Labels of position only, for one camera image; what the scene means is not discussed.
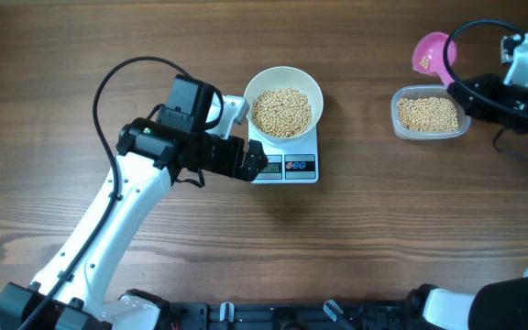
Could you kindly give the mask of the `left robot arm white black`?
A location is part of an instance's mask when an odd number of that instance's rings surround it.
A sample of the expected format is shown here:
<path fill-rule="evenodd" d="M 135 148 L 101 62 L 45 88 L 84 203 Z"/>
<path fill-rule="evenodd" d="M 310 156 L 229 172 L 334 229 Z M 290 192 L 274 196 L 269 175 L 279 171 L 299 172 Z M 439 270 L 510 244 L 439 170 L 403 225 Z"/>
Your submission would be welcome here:
<path fill-rule="evenodd" d="M 116 267 L 144 219 L 181 170 L 252 182 L 268 160 L 257 141 L 233 137 L 249 109 L 242 97 L 179 74 L 166 104 L 122 128 L 111 170 L 59 253 L 28 287 L 0 293 L 3 329 L 159 329 L 169 302 L 140 290 L 105 296 Z"/>

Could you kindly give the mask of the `pink plastic measuring scoop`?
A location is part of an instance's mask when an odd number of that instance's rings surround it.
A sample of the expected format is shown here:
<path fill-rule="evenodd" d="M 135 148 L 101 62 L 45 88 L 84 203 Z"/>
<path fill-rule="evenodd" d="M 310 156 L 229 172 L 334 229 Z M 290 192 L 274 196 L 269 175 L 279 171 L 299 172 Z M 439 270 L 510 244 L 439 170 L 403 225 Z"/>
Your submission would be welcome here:
<path fill-rule="evenodd" d="M 416 72 L 437 76 L 445 87 L 454 81 L 443 61 L 447 39 L 448 35 L 443 32 L 432 32 L 419 41 L 412 55 L 412 66 Z"/>

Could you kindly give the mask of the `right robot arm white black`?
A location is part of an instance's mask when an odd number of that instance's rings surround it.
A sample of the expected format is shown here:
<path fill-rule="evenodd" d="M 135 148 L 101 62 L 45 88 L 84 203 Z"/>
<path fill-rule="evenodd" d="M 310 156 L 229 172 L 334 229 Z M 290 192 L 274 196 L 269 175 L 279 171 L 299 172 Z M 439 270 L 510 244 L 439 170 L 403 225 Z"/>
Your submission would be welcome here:
<path fill-rule="evenodd" d="M 528 87 L 507 85 L 494 74 L 452 82 L 447 92 L 466 115 L 528 133 Z M 524 276 L 488 284 L 475 294 L 424 284 L 407 295 L 410 327 L 437 329 L 528 329 L 528 268 Z"/>

